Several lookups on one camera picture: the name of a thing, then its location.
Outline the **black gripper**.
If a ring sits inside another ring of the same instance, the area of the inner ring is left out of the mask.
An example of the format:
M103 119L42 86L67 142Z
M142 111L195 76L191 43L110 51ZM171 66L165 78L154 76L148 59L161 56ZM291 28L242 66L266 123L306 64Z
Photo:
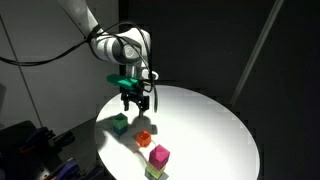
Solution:
M121 99L124 102L124 111L129 110L129 101L134 103L139 103L139 109L141 111L146 111L149 109L149 97L143 94L143 90L141 88L134 89L125 89L121 88Z

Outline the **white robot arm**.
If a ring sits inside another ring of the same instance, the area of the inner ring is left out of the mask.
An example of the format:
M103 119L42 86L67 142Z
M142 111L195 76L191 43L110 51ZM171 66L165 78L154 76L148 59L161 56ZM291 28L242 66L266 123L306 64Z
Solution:
M102 61L126 67L124 75L112 74L107 81L120 87L124 110L129 110L129 103L138 106L140 112L149 109L150 99L145 92L152 92L154 81L158 79L152 70L151 36L130 21L119 22L111 26L131 25L123 33L110 33L103 29L92 14L87 0L58 0L63 10L84 35L93 55Z

